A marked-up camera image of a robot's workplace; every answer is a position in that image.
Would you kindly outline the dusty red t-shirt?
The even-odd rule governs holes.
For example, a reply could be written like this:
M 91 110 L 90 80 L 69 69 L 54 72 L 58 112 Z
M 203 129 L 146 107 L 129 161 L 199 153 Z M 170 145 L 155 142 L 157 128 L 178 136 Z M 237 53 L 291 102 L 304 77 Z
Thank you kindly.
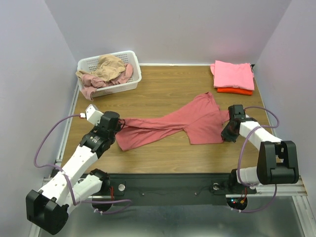
M 229 120 L 210 92 L 160 118 L 126 118 L 116 135 L 119 147 L 128 151 L 184 131 L 192 145 L 222 143 L 222 126 Z

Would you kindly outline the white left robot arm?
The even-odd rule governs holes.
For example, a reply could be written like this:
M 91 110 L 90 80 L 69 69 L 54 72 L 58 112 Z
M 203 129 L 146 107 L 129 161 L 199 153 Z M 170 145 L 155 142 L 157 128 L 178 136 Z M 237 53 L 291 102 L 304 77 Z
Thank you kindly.
M 83 136 L 74 154 L 57 174 L 38 191 L 26 196 L 27 219 L 52 235 L 65 226 L 71 212 L 99 190 L 107 181 L 107 174 L 96 170 L 83 181 L 80 177 L 114 143 L 121 130 L 120 115 L 101 112 L 90 106 L 79 114 L 94 127 Z

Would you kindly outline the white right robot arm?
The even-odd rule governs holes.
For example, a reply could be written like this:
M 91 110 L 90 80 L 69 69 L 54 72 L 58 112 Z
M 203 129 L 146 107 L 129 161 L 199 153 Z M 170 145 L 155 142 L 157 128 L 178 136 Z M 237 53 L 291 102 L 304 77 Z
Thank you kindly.
M 260 125 L 256 119 L 248 116 L 245 110 L 243 105 L 229 106 L 229 121 L 221 132 L 224 142 L 236 142 L 240 136 L 245 138 L 237 168 L 229 174 L 229 187 L 297 183 L 299 168 L 295 143 L 272 135 L 266 129 L 273 128 L 273 126 Z M 241 168 L 247 142 L 250 142 L 259 151 L 257 165 Z

